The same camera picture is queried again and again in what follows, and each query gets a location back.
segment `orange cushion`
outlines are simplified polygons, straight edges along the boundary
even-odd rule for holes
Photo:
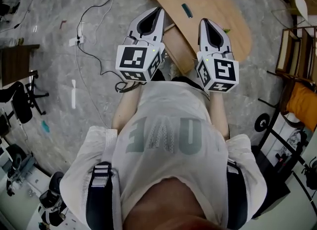
[[[296,82],[286,109],[294,113],[308,129],[315,130],[317,125],[317,94],[313,91]]]

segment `chair caster wheel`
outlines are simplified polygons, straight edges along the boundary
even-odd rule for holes
[[[257,132],[263,132],[269,125],[269,115],[266,113],[263,113],[262,115],[260,115],[255,124],[254,124],[254,129]]]

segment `black office chair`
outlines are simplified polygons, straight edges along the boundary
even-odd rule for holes
[[[0,102],[8,102],[12,98],[12,111],[9,115],[5,114],[6,121],[8,125],[11,127],[9,119],[15,115],[18,120],[22,124],[29,122],[32,118],[32,111],[31,108],[35,107],[37,111],[41,115],[45,115],[45,111],[41,111],[37,102],[36,98],[46,97],[49,96],[49,93],[45,94],[34,94],[35,86],[35,79],[38,78],[38,75],[34,75],[32,82],[25,85],[26,91],[24,91],[23,84],[21,82],[15,82],[12,86],[8,89],[0,90]]]

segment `person's neck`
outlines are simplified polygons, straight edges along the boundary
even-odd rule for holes
[[[152,186],[132,208],[124,230],[155,229],[170,219],[191,215],[205,218],[192,191],[177,178]]]

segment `gray floor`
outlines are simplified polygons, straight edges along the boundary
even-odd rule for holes
[[[0,30],[20,22],[30,2],[10,1],[21,1],[21,6],[10,24],[1,22]],[[25,132],[12,118],[13,129],[8,139],[28,146],[40,166],[49,173],[68,169],[90,126],[105,123],[110,127],[121,97],[114,90],[118,79],[112,74],[99,76],[98,61],[77,50],[86,88],[76,65],[75,47],[68,45],[69,39],[76,36],[76,26],[84,10],[104,1],[34,0],[30,13],[19,28],[0,33],[1,40],[24,37],[25,45],[41,45],[34,52],[31,68],[39,71],[38,87],[50,93],[49,97],[38,100],[47,115],[40,116],[33,110],[34,117],[23,125]],[[257,144],[263,134],[254,130],[256,118],[264,112],[272,115],[272,109],[258,102],[257,98],[276,103],[281,91],[281,80],[268,75],[266,70],[275,69],[283,29],[270,11],[284,8],[284,4],[280,0],[234,1],[251,29],[253,45],[248,58],[240,63],[240,84],[233,92],[225,94],[225,107],[231,135],[246,133],[252,143]],[[152,0],[114,0],[111,11],[98,29],[97,44],[91,46],[86,42],[84,50],[102,59],[104,71],[114,70],[116,49],[122,43],[129,23],[156,5]],[[83,18],[83,33],[92,43],[95,41],[94,31],[108,8],[109,5],[93,8]],[[290,25],[290,16],[286,12],[277,15]],[[67,22],[60,29],[62,20]],[[72,80],[76,80],[76,109],[71,106]],[[10,103],[1,106],[7,112],[11,110]],[[49,133],[44,130],[43,121],[49,126]]]

